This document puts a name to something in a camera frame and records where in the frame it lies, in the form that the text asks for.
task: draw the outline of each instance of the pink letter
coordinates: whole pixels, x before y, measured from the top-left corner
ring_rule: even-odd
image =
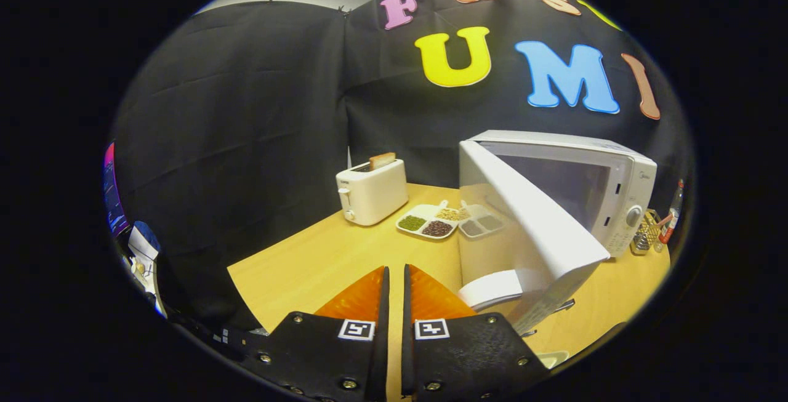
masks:
[[[386,17],[388,17],[387,30],[413,20],[413,17],[406,15],[405,11],[416,11],[416,0],[384,0],[380,2],[380,5],[386,9]]]

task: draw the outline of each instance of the toaster lever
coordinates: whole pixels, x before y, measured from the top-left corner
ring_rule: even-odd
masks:
[[[350,209],[350,190],[347,188],[340,188],[340,200],[342,201],[342,209],[349,211]]]

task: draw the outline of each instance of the letter u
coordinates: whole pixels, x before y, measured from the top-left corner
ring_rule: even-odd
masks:
[[[493,67],[487,40],[484,40],[489,32],[490,30],[483,26],[471,26],[457,31],[459,37],[465,38],[470,51],[470,65],[463,69],[448,66],[445,46],[448,34],[430,34],[419,38],[414,45],[422,51],[424,76],[439,87],[464,87],[487,77]]]

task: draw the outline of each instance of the microwave knob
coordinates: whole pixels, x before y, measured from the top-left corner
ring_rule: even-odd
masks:
[[[643,209],[640,208],[639,205],[633,206],[633,208],[630,208],[627,212],[627,225],[630,225],[630,227],[638,225],[642,215]]]

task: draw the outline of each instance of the open microwave door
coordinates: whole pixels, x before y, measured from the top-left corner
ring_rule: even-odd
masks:
[[[610,254],[557,202],[479,143],[460,146],[461,299],[509,302],[524,334],[567,301]]]

